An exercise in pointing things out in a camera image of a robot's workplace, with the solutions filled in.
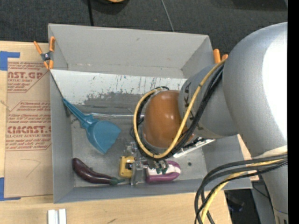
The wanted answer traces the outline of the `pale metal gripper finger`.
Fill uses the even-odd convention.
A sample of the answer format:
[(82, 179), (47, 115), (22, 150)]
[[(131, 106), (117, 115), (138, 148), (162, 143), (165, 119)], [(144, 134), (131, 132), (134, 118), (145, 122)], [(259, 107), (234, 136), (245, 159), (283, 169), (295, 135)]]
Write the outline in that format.
[(140, 156), (140, 152), (138, 149), (138, 145), (136, 144), (135, 141), (130, 142), (127, 146), (126, 146), (126, 156), (134, 156), (134, 157), (138, 157)]
[(130, 184), (132, 186), (135, 186), (139, 183), (145, 182), (146, 168), (147, 168), (147, 165), (133, 164), (133, 166), (132, 166), (132, 176), (131, 176), (131, 179), (130, 179)]

